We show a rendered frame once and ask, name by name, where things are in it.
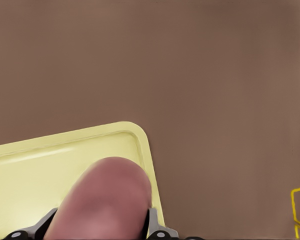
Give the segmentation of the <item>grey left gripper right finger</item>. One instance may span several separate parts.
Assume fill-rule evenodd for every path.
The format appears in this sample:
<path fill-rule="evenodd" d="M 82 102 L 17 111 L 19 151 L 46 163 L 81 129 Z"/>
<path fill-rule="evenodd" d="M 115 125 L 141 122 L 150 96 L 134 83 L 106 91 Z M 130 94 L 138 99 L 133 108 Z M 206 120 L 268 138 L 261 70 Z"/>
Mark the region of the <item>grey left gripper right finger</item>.
<path fill-rule="evenodd" d="M 176 230 L 159 223 L 158 211 L 156 208 L 149 208 L 148 216 L 149 221 L 146 240 L 179 240 L 179 234 Z"/>

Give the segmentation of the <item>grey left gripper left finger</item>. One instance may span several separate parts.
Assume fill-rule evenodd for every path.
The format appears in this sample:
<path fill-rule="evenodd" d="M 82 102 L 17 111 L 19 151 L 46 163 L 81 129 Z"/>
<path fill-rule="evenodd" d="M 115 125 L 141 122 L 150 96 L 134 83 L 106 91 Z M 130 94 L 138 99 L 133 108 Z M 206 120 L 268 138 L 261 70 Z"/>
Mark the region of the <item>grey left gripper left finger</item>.
<path fill-rule="evenodd" d="M 51 209 L 35 225 L 15 230 L 2 240 L 43 240 L 57 210 L 57 207 Z"/>

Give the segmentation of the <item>reddish-pink rounded fruit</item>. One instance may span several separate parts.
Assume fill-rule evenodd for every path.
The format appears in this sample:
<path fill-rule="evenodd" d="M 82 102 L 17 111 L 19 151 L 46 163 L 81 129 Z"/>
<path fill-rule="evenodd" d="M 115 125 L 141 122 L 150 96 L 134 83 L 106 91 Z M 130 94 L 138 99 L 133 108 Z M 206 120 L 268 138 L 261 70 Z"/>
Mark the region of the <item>reddish-pink rounded fruit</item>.
<path fill-rule="evenodd" d="M 60 204 L 44 240 L 138 240 L 152 188 L 146 172 L 123 157 L 91 165 Z"/>

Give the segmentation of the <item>pale yellow tray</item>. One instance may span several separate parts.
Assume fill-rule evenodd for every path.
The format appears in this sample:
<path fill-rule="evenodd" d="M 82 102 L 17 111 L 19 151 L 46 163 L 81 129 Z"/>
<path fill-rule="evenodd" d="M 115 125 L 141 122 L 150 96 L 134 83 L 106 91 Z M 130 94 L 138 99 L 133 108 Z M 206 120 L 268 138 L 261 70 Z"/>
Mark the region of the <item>pale yellow tray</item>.
<path fill-rule="evenodd" d="M 146 171 L 152 206 L 164 224 L 147 135 L 120 121 L 0 145 L 0 239 L 58 207 L 81 174 L 107 157 L 129 159 Z"/>

